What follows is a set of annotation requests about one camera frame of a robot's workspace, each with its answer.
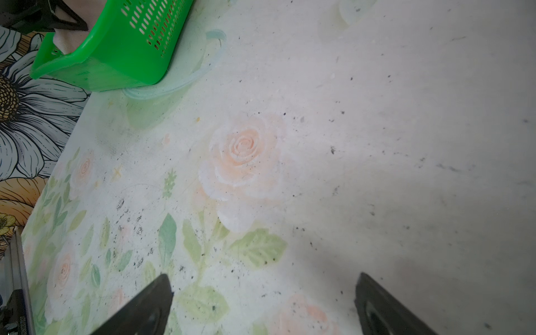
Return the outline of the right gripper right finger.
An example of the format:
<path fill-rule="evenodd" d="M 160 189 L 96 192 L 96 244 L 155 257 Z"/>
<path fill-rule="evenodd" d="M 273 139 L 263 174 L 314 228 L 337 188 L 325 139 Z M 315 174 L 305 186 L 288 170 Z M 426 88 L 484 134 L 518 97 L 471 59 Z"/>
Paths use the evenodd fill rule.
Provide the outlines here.
<path fill-rule="evenodd" d="M 371 276 L 362 272 L 355 307 L 364 335 L 437 335 Z"/>

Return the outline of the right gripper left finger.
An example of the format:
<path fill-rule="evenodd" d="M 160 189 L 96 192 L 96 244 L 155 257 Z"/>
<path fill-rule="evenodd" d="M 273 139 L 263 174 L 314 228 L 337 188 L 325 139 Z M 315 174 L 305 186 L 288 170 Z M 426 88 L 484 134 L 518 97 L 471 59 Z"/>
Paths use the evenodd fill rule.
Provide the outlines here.
<path fill-rule="evenodd" d="M 174 293 L 167 274 L 160 274 L 92 335 L 148 334 L 166 331 Z"/>

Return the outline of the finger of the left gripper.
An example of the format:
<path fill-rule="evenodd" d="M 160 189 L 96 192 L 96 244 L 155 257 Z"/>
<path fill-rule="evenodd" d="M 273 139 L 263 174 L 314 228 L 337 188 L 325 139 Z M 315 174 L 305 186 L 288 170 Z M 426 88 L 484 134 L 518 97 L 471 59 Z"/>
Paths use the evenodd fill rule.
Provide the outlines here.
<path fill-rule="evenodd" d="M 62 0 L 1 0 L 1 26 L 21 34 L 75 28 L 54 14 L 57 6 L 71 12 Z"/>

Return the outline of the pink towel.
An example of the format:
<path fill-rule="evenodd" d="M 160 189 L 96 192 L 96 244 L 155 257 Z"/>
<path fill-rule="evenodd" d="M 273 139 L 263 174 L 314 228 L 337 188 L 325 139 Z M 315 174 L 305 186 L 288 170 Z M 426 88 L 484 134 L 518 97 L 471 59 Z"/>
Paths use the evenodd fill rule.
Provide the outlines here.
<path fill-rule="evenodd" d="M 54 14 L 61 20 L 73 23 L 75 28 L 55 28 L 53 42 L 62 54 L 71 54 L 82 45 L 95 26 L 106 0 L 66 0 L 68 12 L 57 6 Z"/>

